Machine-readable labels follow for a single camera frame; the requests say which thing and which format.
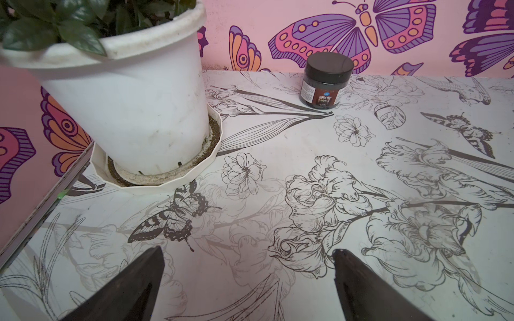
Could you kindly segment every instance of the bird drawing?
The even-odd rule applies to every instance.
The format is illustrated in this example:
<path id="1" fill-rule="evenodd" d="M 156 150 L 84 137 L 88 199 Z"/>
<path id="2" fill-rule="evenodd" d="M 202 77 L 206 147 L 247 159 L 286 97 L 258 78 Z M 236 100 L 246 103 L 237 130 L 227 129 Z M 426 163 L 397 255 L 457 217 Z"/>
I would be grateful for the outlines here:
<path id="1" fill-rule="evenodd" d="M 474 86 L 469 86 L 460 82 L 456 78 L 449 77 L 445 77 L 447 81 L 438 81 L 427 77 L 416 78 L 435 89 L 458 93 L 458 98 L 469 106 L 478 103 L 483 103 L 484 105 L 489 105 L 491 103 L 491 96 L 489 96 L 484 86 L 482 86 L 475 78 L 471 78 L 475 84 Z"/>

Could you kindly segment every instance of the floral printed surface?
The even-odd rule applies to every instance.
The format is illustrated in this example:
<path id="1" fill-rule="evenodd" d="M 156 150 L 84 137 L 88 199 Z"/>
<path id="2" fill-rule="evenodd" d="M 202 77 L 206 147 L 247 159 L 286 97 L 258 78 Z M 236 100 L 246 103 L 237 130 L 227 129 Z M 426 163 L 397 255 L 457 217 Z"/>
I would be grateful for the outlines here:
<path id="1" fill-rule="evenodd" d="M 0 275 L 2 320 L 57 321 L 153 246 L 166 267 L 152 320 L 343 319 L 340 248 L 435 320 L 514 319 L 512 81 L 459 79 L 491 98 L 469 106 L 426 79 L 357 75 L 319 111 L 290 94 L 297 74 L 204 77 L 224 117 L 215 162 L 137 197 L 88 168 L 72 191 L 98 193 L 62 199 Z"/>

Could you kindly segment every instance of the potted plant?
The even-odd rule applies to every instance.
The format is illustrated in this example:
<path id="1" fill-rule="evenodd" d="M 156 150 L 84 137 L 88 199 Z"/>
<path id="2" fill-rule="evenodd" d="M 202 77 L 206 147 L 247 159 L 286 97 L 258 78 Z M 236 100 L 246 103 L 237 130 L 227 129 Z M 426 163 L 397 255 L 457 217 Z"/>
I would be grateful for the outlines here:
<path id="1" fill-rule="evenodd" d="M 0 60 L 27 68 L 130 173 L 195 158 L 209 135 L 199 0 L 0 0 Z"/>

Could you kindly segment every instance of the green tape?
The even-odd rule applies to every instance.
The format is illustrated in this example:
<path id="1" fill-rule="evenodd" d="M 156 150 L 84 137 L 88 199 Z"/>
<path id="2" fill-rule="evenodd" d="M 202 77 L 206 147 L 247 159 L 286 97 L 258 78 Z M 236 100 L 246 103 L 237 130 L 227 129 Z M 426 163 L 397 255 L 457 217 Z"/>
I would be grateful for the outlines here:
<path id="1" fill-rule="evenodd" d="M 63 197 L 65 197 L 66 194 L 68 193 L 68 191 L 69 191 L 69 188 L 67 190 L 60 192 L 59 195 L 57 195 L 57 199 L 63 199 Z"/>

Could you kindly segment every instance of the green leaf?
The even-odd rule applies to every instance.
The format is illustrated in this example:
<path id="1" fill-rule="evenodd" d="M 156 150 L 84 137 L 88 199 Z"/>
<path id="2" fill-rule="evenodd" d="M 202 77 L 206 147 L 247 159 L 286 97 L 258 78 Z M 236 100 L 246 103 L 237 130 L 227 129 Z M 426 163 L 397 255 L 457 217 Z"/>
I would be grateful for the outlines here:
<path id="1" fill-rule="evenodd" d="M 9 7 L 11 7 L 14 12 L 20 17 L 35 17 L 32 13 L 30 13 L 25 7 L 23 7 L 17 0 L 7 0 Z"/>
<path id="2" fill-rule="evenodd" d="M 116 9 L 116 35 L 128 33 L 131 28 L 132 21 L 130 19 L 129 12 L 127 9 L 119 5 Z"/>
<path id="3" fill-rule="evenodd" d="M 109 0 L 89 0 L 89 6 L 91 6 L 98 18 L 103 19 L 109 6 Z"/>
<path id="4" fill-rule="evenodd" d="M 150 19 L 148 18 L 145 18 L 144 15 L 141 13 L 141 11 L 137 11 L 137 25 L 139 27 L 143 27 L 144 28 L 150 28 L 152 27 L 152 22 L 150 21 Z"/>
<path id="5" fill-rule="evenodd" d="M 196 6 L 196 0 L 175 0 L 175 16 L 181 15 Z"/>
<path id="6" fill-rule="evenodd" d="M 96 18 L 96 14 L 87 0 L 61 0 L 56 8 L 57 20 L 78 20 L 88 25 Z"/>
<path id="7" fill-rule="evenodd" d="M 77 20 L 63 21 L 59 26 L 61 38 L 77 49 L 107 56 L 93 28 Z"/>
<path id="8" fill-rule="evenodd" d="M 23 17 L 9 25 L 3 41 L 5 49 L 35 51 L 56 43 L 57 32 L 47 22 Z"/>
<path id="9" fill-rule="evenodd" d="M 175 6 L 164 0 L 155 0 L 142 7 L 141 11 L 146 14 L 164 13 L 169 11 L 174 12 Z"/>
<path id="10" fill-rule="evenodd" d="M 41 20 L 52 22 L 54 12 L 49 0 L 14 0 Z"/>
<path id="11" fill-rule="evenodd" d="M 103 16 L 102 21 L 105 22 L 105 24 L 109 25 L 112 21 L 114 21 L 115 17 L 116 17 L 115 11 L 108 11 Z"/>

